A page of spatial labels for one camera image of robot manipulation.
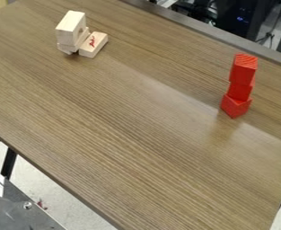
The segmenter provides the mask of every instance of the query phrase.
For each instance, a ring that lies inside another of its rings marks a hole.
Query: red cube
[[[221,102],[223,109],[232,119],[235,119],[246,113],[250,107],[252,99],[249,98],[246,102],[235,100],[228,95],[225,95]]]
[[[251,85],[254,81],[257,69],[257,57],[247,54],[237,54],[233,61],[230,82],[235,84]]]
[[[253,85],[231,83],[227,95],[233,99],[246,102],[250,97],[252,89]]]

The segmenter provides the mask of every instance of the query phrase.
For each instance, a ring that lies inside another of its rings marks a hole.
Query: wooden table
[[[69,9],[110,35],[95,59],[57,50]],[[219,103],[237,52],[118,0],[8,5],[0,138],[119,229],[268,229],[281,202],[281,66],[259,60],[250,111],[230,119]]]

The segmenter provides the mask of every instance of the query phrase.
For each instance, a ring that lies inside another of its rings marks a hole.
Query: table leg
[[[17,154],[11,149],[8,148],[7,153],[5,154],[4,164],[1,171],[1,174],[7,179],[10,180],[15,160],[16,160]]]

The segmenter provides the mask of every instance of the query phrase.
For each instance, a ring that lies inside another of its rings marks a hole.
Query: wooden block
[[[94,58],[108,42],[108,35],[103,32],[93,32],[79,48],[79,55]]]
[[[250,98],[250,93],[253,89],[251,85],[231,83],[227,95],[239,101],[247,101]]]
[[[237,54],[233,61],[230,82],[235,84],[251,85],[252,81],[254,81],[257,69],[257,57],[247,54]]]
[[[64,53],[67,54],[67,55],[73,54],[72,51],[68,51],[68,50],[65,50],[65,49],[61,49],[61,47],[60,47],[59,45],[60,45],[60,44],[57,43],[57,48],[58,48],[61,52],[64,52]]]
[[[83,42],[88,38],[90,32],[89,32],[89,28],[86,27],[83,34],[79,37],[78,41],[76,42],[76,44],[74,46],[68,46],[68,45],[63,45],[58,43],[58,49],[59,50],[66,50],[66,51],[70,51],[70,52],[77,52],[77,50],[83,45]]]
[[[85,29],[85,14],[77,11],[68,11],[56,27],[57,43],[74,46]]]
[[[229,115],[232,119],[235,119],[248,111],[251,102],[251,98],[244,102],[225,95],[220,107],[227,113],[227,115]]]

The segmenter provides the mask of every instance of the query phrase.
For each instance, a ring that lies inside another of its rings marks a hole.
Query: white block
[[[61,47],[60,47],[60,44],[59,44],[59,43],[57,43],[57,48],[58,48],[61,52],[64,52],[64,53],[65,53],[65,54],[67,54],[67,55],[71,55],[71,54],[73,54],[73,52],[71,52],[71,51],[61,49]]]
[[[56,27],[57,43],[74,46],[86,29],[83,12],[68,11]]]
[[[77,50],[83,45],[83,42],[88,38],[89,34],[90,34],[89,28],[86,27],[83,34],[79,37],[78,41],[76,42],[76,44],[74,46],[68,46],[68,45],[58,43],[57,44],[58,49],[69,51],[69,52],[77,52]]]
[[[93,32],[79,48],[79,55],[94,58],[108,42],[108,35],[103,32]]]

